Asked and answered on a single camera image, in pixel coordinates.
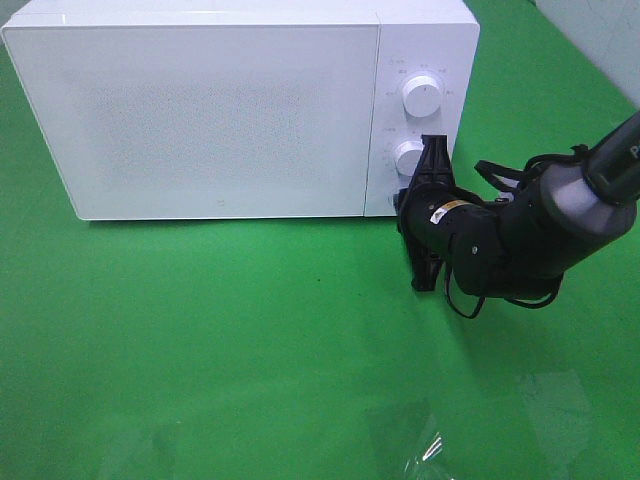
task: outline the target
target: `white microwave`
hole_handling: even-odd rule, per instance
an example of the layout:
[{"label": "white microwave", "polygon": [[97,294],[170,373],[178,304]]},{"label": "white microwave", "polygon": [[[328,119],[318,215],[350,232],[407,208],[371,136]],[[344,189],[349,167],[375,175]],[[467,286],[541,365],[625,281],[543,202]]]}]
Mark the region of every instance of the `white microwave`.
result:
[{"label": "white microwave", "polygon": [[33,0],[2,28],[86,220],[394,215],[478,33],[461,0]]}]

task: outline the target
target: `black cable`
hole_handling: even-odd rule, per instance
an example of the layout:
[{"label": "black cable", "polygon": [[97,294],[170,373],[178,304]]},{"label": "black cable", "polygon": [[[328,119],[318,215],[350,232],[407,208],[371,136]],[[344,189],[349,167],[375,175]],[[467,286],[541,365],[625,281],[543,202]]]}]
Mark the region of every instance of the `black cable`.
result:
[{"label": "black cable", "polygon": [[458,307],[456,307],[453,303],[453,300],[451,299],[451,272],[453,271],[453,268],[451,267],[451,265],[449,265],[447,263],[446,269],[445,269],[445,278],[444,278],[444,296],[447,299],[447,303],[449,304],[449,306],[451,307],[451,309],[456,312],[458,315],[464,317],[464,318],[476,318],[478,316],[478,314],[480,313],[480,310],[482,310],[482,306],[484,305],[484,301],[485,301],[485,297],[478,297],[478,303],[476,303],[476,307],[473,309],[473,312],[471,312],[471,314],[467,315],[466,313],[462,313],[460,310],[458,310]]},{"label": "black cable", "polygon": [[546,307],[547,305],[550,305],[558,296],[558,292],[560,291],[561,281],[558,282],[558,286],[556,287],[556,289],[553,292],[551,292],[547,298],[545,298],[544,300],[541,300],[540,302],[529,303],[529,302],[523,302],[522,300],[516,300],[514,298],[505,298],[505,300],[518,307],[530,308],[532,310]]},{"label": "black cable", "polygon": [[589,152],[589,147],[586,145],[574,145],[571,147],[573,150],[573,155],[565,155],[562,153],[545,153],[543,155],[537,155],[533,158],[530,158],[529,161],[524,166],[524,170],[527,171],[532,168],[534,165],[543,162],[551,162],[551,163],[563,163],[565,165],[572,165],[576,163],[580,163],[587,157]]},{"label": "black cable", "polygon": [[480,160],[474,168],[496,190],[513,194],[519,192],[517,187],[506,184],[500,177],[520,182],[524,178],[524,172],[521,170],[504,167],[486,160]]}]

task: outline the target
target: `green surface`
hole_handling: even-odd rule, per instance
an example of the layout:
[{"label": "green surface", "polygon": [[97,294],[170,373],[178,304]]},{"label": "green surface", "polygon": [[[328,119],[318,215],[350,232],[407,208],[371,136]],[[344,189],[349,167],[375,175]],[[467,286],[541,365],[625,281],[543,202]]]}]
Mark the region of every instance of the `green surface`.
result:
[{"label": "green surface", "polygon": [[[462,186],[633,112],[529,2],[469,4]],[[4,50],[0,102],[1,479],[401,478],[436,428],[458,480],[639,477],[637,226],[464,321],[391,219],[79,221]]]}]

